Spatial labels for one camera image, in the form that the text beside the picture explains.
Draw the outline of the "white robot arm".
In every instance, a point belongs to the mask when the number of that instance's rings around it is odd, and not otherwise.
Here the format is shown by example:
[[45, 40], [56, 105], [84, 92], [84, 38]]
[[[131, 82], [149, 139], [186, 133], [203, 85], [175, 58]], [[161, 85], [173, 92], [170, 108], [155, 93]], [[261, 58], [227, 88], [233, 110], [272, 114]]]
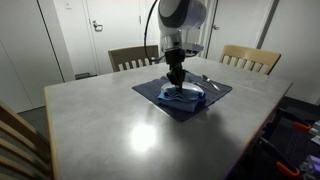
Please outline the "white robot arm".
[[182, 91], [186, 71], [182, 63], [187, 53], [196, 55], [204, 47], [182, 40], [181, 32], [200, 28], [206, 19], [206, 7], [199, 0], [160, 0], [158, 24], [161, 48], [169, 65], [167, 77], [177, 92]]

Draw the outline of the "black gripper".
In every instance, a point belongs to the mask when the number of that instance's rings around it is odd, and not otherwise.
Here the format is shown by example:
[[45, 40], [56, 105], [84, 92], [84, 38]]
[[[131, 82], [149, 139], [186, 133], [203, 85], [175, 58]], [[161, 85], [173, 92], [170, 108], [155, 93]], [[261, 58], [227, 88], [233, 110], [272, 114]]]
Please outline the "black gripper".
[[166, 63], [169, 65], [167, 77], [171, 82], [171, 86], [176, 88], [177, 92], [182, 93], [182, 82], [186, 74], [182, 66], [185, 60], [185, 51], [183, 49], [169, 50], [165, 53], [165, 58]]

